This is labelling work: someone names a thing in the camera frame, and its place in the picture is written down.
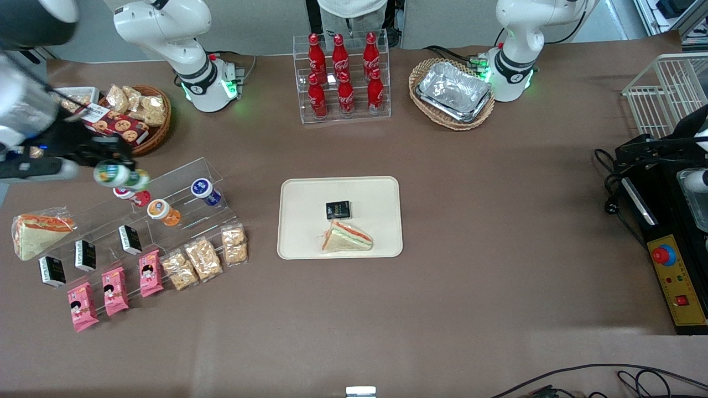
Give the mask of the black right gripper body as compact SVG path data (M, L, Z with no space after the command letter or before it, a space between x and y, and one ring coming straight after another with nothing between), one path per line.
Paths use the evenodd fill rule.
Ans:
M98 136L81 121L55 121L46 131L30 140L30 145L43 149L50 157L60 157L93 168L108 160L108 149L95 141Z

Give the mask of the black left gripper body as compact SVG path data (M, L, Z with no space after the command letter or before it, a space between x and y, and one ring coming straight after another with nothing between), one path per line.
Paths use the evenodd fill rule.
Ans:
M674 131L666 137L678 149L685 149L687 155L703 160L706 156L706 141L700 143L676 143L676 139L706 138L707 105L700 107L679 121Z

